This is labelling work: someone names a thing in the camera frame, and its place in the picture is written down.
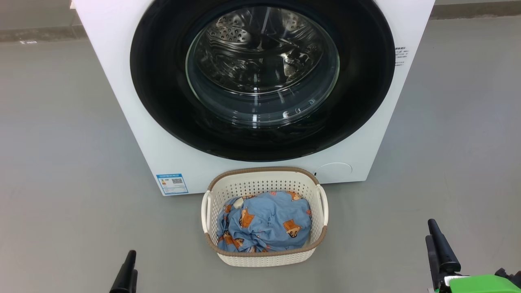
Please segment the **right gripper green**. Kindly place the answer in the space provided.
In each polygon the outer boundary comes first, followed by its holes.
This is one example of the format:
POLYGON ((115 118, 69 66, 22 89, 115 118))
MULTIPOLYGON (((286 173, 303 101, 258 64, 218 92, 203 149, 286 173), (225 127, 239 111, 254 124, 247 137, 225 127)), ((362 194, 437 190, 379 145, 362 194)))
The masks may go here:
POLYGON ((507 278, 497 275, 460 275, 461 264, 435 219, 428 220, 425 237, 434 293, 519 293, 507 278))

